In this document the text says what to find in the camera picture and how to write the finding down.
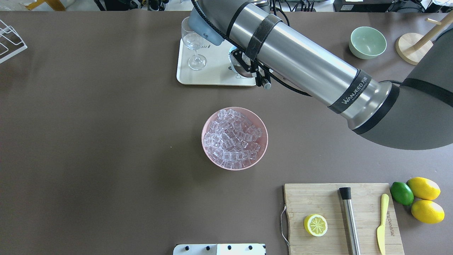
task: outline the bowl of ice cubes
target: bowl of ice cubes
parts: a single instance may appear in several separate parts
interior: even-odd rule
[[[252,111],[228,107],[214,113],[202,130],[202,146],[207,157],[227,170],[244,170],[263,157],[267,149],[267,129]]]

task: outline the black muddler tip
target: black muddler tip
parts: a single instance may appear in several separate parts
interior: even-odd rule
[[[351,187],[339,188],[343,200],[351,199]]]

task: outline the white sticker label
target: white sticker label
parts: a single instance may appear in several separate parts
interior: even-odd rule
[[[352,10],[354,5],[343,5],[340,10]]]

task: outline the yellow lemon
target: yellow lemon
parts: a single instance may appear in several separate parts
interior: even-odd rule
[[[407,186],[412,190],[414,196],[434,200],[440,194],[440,188],[437,183],[423,177],[415,177],[407,181]]]
[[[319,214],[310,214],[304,219],[305,230],[314,236],[323,236],[327,232],[327,221]]]
[[[415,201],[410,212],[417,220],[429,224],[439,223],[445,217],[442,207],[429,200]]]

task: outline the wine glass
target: wine glass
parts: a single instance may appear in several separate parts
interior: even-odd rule
[[[189,17],[183,19],[181,23],[181,36],[184,45],[188,49],[195,50],[195,55],[189,58],[189,67],[196,71],[203,69],[207,60],[205,56],[198,54],[197,50],[203,47],[206,41],[189,27]]]

